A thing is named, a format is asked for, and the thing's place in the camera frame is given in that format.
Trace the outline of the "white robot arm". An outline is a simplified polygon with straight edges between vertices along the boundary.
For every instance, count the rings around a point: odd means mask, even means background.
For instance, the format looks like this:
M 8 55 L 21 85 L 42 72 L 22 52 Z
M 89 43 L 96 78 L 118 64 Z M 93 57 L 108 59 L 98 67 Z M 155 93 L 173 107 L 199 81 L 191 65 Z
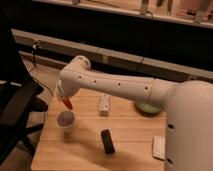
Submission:
M 89 59 L 78 55 L 61 70 L 57 94 L 66 101 L 81 88 L 165 111 L 165 171 L 213 171 L 212 83 L 94 72 Z

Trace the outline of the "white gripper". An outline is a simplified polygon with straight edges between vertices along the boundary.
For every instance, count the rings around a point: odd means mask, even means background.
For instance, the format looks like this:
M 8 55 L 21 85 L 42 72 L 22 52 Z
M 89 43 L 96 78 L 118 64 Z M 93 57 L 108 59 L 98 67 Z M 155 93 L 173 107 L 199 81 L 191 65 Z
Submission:
M 56 96 L 58 99 L 64 103 L 69 102 L 69 97 L 73 96 L 76 93 L 76 88 L 65 84 L 61 80 L 58 81 L 56 85 Z

